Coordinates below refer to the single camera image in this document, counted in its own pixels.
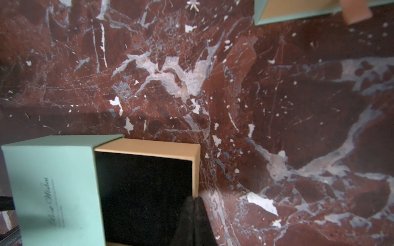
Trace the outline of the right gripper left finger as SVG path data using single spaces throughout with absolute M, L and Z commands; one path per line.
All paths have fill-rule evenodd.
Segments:
M 194 209 L 194 198 L 189 196 L 183 204 L 179 223 L 170 244 L 171 246 L 194 245 Z

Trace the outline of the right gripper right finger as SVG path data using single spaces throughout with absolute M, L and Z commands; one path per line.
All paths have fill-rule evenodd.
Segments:
M 195 199 L 194 241 L 195 246 L 218 246 L 201 197 Z

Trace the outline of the mint drawer jewelry box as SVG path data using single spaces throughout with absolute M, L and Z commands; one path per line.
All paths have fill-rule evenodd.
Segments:
M 168 246 L 201 146 L 56 135 L 1 147 L 25 246 Z

